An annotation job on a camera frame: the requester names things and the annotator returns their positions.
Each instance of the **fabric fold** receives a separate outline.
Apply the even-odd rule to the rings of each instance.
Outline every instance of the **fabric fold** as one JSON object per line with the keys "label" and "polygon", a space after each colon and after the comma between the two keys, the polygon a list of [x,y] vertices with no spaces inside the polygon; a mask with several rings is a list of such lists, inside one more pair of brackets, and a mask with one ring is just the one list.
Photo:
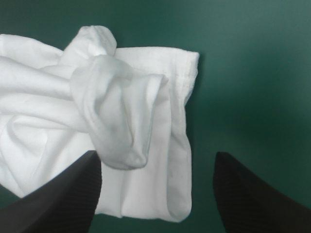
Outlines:
{"label": "fabric fold", "polygon": [[191,210],[184,106],[198,53],[116,48],[82,27],[64,51],[0,35],[0,183],[23,197],[96,150],[97,213],[182,221]]}

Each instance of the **black textured object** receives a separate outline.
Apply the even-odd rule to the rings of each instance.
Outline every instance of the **black textured object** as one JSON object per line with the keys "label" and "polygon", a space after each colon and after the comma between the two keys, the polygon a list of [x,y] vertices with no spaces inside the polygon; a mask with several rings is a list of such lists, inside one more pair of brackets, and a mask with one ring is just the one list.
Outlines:
{"label": "black textured object", "polygon": [[311,210],[278,192],[233,156],[216,155],[214,195],[227,233],[311,233]]}
{"label": "black textured object", "polygon": [[95,151],[88,151],[54,179],[0,210],[0,232],[87,233],[101,187],[101,161]]}

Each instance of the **white cloth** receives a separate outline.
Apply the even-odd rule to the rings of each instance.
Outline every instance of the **white cloth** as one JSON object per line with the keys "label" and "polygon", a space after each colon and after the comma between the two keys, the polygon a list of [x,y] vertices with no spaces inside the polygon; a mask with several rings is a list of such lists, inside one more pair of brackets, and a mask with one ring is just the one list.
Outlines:
{"label": "white cloth", "polygon": [[182,221],[197,62],[175,48],[116,49],[102,26],[82,27],[64,51],[0,35],[0,183],[23,197],[96,150],[97,213]]}

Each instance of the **white towel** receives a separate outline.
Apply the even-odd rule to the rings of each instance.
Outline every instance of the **white towel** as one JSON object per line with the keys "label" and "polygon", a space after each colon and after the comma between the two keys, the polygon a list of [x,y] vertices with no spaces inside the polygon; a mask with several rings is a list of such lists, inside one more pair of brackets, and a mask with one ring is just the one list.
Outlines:
{"label": "white towel", "polygon": [[102,26],[64,51],[0,35],[0,183],[20,197],[97,150],[97,213],[182,221],[191,210],[184,106],[198,53],[116,49]]}

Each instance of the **wrinkled fabric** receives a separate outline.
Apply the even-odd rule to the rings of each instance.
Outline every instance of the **wrinkled fabric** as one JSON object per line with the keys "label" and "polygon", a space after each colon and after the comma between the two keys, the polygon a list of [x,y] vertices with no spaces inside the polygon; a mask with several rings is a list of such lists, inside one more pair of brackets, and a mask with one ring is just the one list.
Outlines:
{"label": "wrinkled fabric", "polygon": [[198,53],[116,46],[102,26],[82,27],[64,51],[0,35],[0,183],[23,197],[96,150],[97,213],[181,221]]}

